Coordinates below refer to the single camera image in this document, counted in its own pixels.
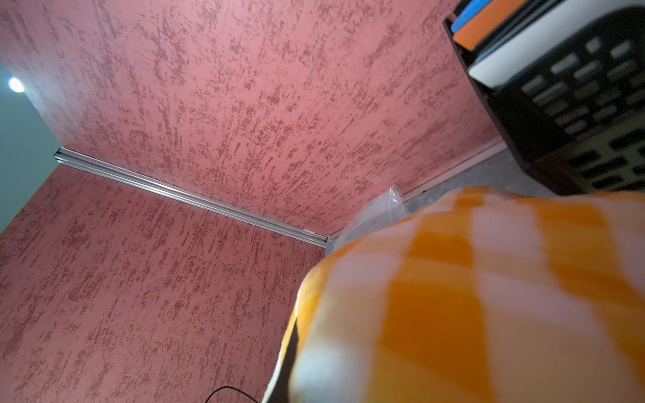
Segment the clear plastic vacuum bag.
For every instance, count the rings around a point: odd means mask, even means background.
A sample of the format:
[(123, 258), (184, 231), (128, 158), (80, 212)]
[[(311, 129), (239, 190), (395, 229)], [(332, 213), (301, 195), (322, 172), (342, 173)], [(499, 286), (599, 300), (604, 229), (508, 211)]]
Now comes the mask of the clear plastic vacuum bag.
[(410, 212), (404, 204), (399, 187), (392, 186), (366, 203), (343, 229), (329, 239), (326, 255), (409, 216)]

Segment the orange white checked blanket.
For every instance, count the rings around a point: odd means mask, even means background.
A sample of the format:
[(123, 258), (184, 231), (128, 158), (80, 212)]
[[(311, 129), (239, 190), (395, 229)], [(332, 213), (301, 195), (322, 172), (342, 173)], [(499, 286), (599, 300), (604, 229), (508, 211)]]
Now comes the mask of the orange white checked blanket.
[(447, 193), (305, 277), (266, 402), (641, 402), (644, 197)]

